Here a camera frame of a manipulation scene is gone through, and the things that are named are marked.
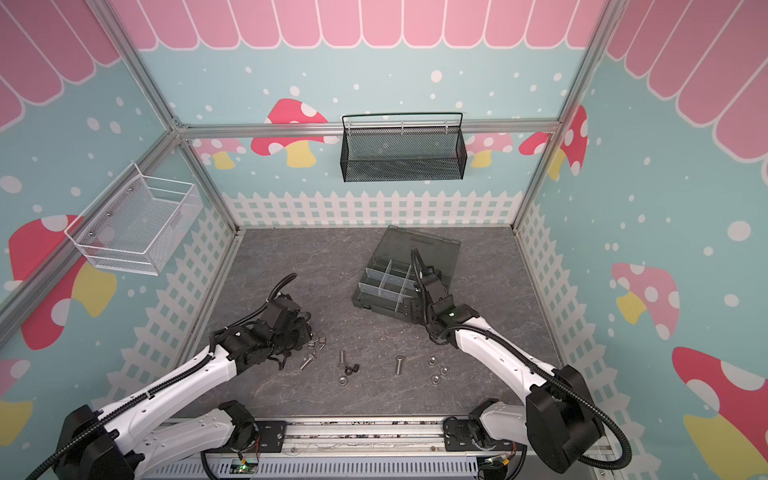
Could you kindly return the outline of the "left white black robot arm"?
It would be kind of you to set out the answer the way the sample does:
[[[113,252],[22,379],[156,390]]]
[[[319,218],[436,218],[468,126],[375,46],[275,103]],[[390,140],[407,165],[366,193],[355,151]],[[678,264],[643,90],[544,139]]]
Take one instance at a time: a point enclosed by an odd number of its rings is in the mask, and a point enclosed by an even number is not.
[[[221,403],[192,420],[167,420],[204,393],[267,361],[283,368],[312,338],[310,313],[281,279],[254,312],[213,331],[208,345],[149,386],[101,409],[82,406],[65,419],[56,450],[31,473],[59,479],[140,479],[192,455],[229,449],[239,457],[264,449],[264,435],[240,402]]]

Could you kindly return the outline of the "silver wing nut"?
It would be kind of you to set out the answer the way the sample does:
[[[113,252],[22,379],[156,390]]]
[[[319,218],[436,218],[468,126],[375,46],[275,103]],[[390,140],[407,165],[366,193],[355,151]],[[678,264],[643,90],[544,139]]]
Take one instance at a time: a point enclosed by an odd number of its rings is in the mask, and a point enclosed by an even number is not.
[[[315,350],[322,350],[322,349],[324,349],[325,346],[326,346],[326,337],[325,336],[318,336],[317,338],[313,338],[309,342],[309,346],[312,349],[315,349]]]

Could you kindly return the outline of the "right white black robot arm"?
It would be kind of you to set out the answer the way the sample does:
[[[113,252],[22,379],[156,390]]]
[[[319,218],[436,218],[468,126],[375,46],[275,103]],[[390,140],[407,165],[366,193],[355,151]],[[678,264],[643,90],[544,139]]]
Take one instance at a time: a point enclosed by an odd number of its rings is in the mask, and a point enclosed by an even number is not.
[[[570,365],[556,368],[520,349],[490,326],[479,312],[457,305],[419,250],[410,251],[420,319],[430,338],[472,356],[524,402],[525,412],[488,400],[474,413],[480,435],[520,441],[550,470],[566,472],[579,462],[622,470],[633,459],[627,435],[596,406],[582,374]]]

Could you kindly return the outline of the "black mesh wall basket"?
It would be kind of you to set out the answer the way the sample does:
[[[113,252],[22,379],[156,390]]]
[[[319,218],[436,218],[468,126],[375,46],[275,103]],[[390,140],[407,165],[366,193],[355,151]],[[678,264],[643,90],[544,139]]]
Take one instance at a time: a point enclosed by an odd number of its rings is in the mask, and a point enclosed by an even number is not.
[[[346,182],[461,180],[468,153],[461,112],[348,114],[341,117]]]

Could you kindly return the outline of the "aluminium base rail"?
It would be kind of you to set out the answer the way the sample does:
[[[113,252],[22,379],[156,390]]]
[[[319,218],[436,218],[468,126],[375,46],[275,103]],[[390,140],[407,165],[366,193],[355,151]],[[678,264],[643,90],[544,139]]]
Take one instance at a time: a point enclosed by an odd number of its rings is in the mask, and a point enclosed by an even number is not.
[[[213,409],[197,418],[152,420],[144,411],[108,422],[123,454],[141,455],[137,477],[201,452],[251,461],[259,456],[416,456],[435,452],[481,451],[476,440],[464,440],[444,425],[461,418],[294,417],[237,421]]]

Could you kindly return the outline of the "grey plastic organizer box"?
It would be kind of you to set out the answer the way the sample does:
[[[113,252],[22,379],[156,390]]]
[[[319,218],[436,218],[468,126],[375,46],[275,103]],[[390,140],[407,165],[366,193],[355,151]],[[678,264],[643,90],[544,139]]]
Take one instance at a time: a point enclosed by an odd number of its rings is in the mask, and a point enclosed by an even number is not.
[[[360,309],[411,324],[421,324],[417,274],[411,264],[416,248],[427,269],[445,286],[452,282],[461,242],[414,229],[390,225],[368,261],[352,304]]]

